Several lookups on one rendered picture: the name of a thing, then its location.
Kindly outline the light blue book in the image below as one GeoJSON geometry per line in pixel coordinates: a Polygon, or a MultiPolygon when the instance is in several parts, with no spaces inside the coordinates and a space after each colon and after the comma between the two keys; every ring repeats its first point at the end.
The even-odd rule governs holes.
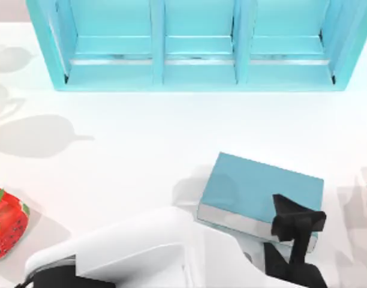
{"type": "Polygon", "coordinates": [[[219,153],[197,208],[197,219],[262,241],[276,215],[273,195],[280,194],[313,210],[322,206],[324,181],[280,167],[219,153]]]}

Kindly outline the light blue rack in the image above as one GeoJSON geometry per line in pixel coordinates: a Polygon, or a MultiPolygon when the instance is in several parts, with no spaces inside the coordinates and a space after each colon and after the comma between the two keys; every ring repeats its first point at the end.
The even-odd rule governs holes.
{"type": "Polygon", "coordinates": [[[343,91],[367,0],[26,0],[59,91],[343,91]]]}

